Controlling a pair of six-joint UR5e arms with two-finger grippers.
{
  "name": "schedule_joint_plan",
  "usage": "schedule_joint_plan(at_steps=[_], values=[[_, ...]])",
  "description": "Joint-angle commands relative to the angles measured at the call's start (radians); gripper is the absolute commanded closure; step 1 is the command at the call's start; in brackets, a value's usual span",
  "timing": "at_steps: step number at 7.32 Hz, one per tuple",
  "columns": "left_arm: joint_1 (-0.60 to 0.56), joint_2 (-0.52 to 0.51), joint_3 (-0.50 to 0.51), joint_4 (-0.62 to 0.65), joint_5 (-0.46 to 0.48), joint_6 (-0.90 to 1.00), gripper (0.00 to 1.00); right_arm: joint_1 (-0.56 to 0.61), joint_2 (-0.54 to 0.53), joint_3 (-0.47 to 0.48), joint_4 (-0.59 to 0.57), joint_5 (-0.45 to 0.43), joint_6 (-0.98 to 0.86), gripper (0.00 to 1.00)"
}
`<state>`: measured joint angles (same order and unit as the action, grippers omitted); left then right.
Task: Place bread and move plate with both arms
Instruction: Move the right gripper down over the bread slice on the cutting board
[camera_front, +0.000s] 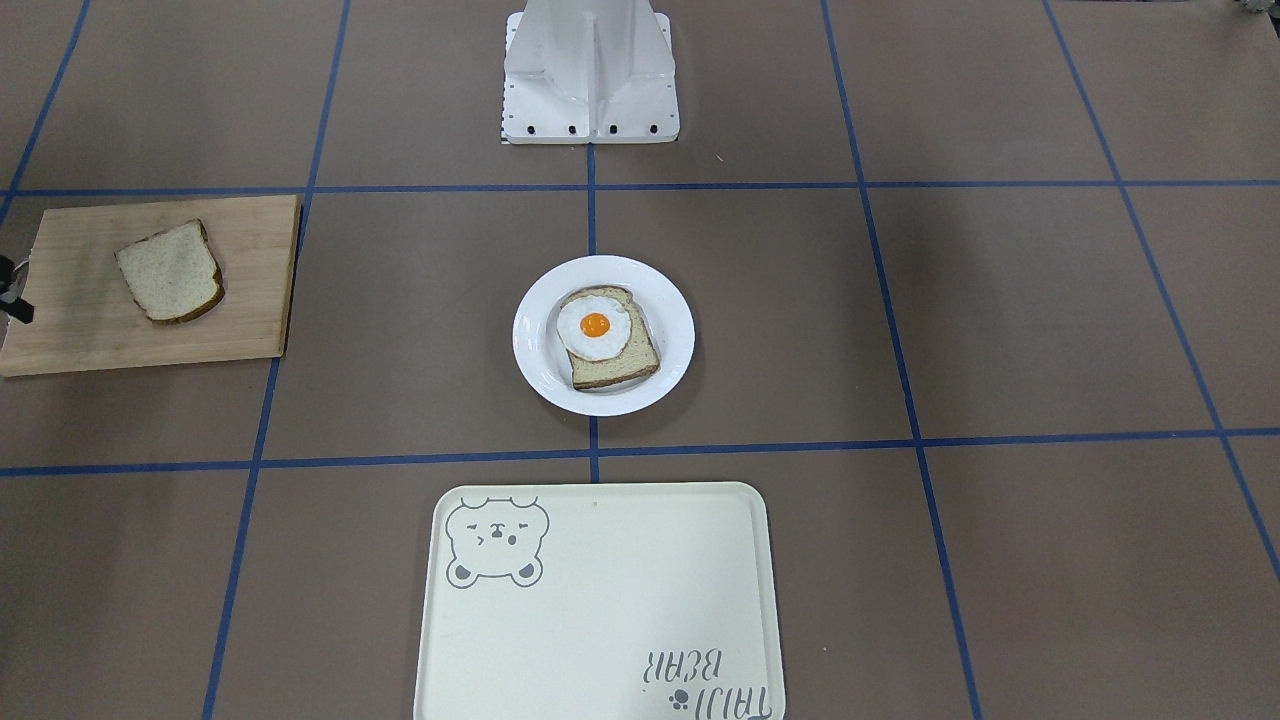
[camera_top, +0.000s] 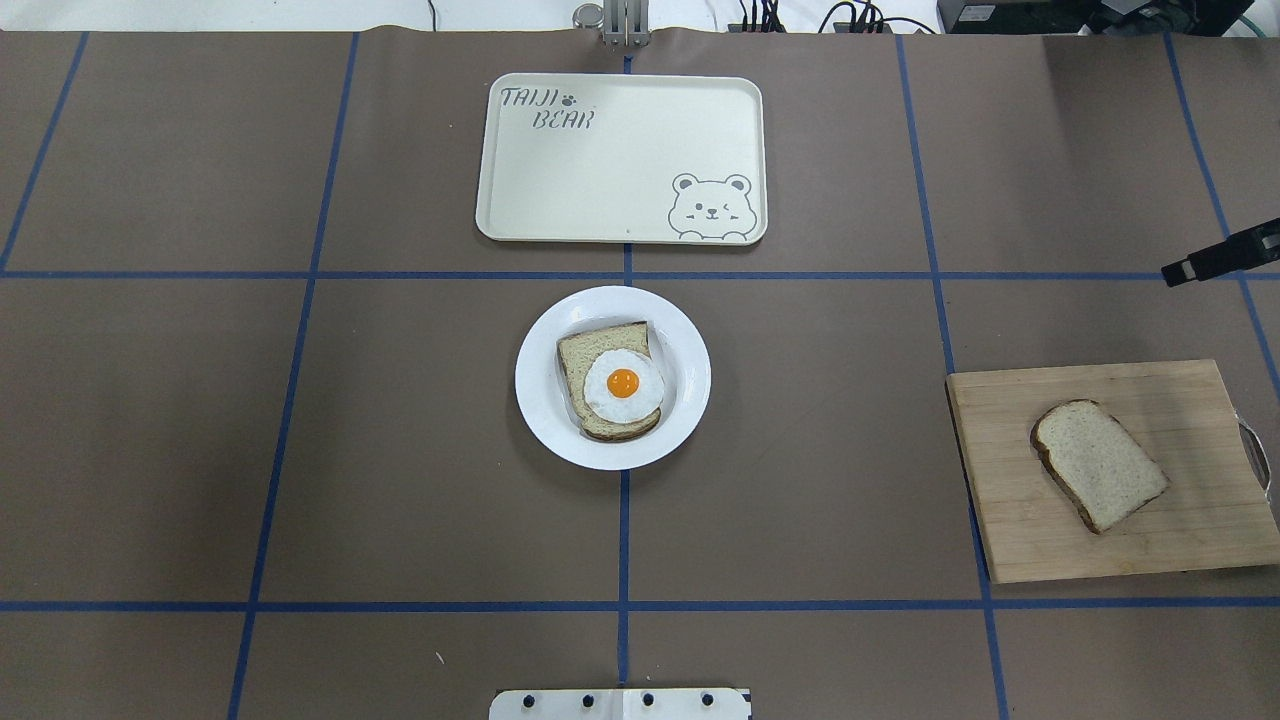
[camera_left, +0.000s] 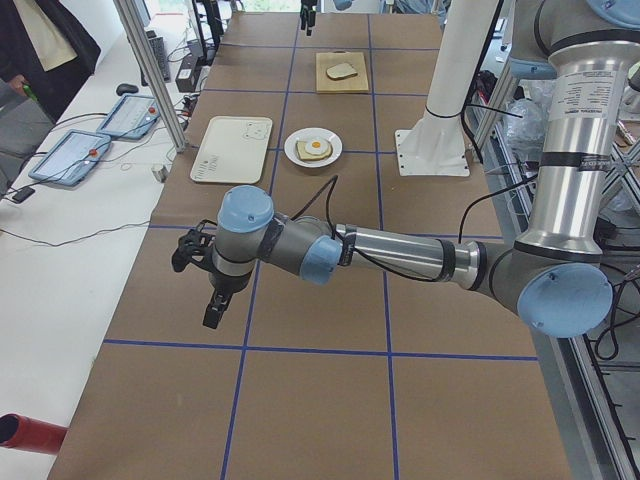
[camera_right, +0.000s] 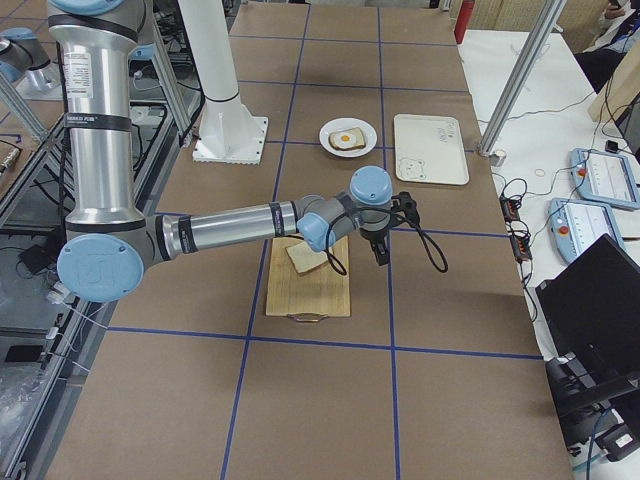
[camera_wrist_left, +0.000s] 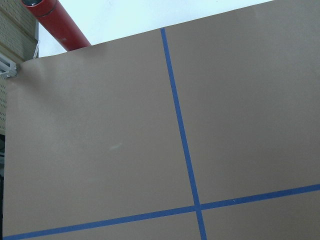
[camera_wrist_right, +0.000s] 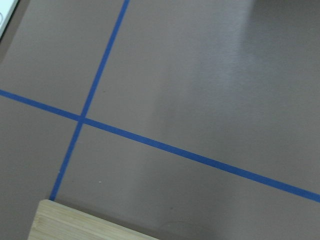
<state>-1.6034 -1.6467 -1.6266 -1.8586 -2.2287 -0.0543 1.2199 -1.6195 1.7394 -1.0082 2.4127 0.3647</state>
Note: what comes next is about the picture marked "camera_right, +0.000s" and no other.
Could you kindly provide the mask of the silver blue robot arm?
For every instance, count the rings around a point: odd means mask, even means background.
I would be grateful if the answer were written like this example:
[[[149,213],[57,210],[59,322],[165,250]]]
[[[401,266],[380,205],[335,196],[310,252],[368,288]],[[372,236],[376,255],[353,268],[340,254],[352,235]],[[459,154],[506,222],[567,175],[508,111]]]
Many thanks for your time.
[[[57,78],[50,68],[51,59],[34,32],[15,27],[1,32],[1,74],[15,83],[26,77],[39,91],[53,88]]]
[[[365,166],[331,198],[224,211],[209,216],[147,216],[133,188],[129,58],[153,33],[147,1],[52,1],[50,33],[64,51],[65,127],[70,136],[75,206],[66,218],[60,280],[82,299],[130,294],[151,266],[181,254],[300,234],[323,251],[359,232],[380,252],[393,225],[389,174]]]

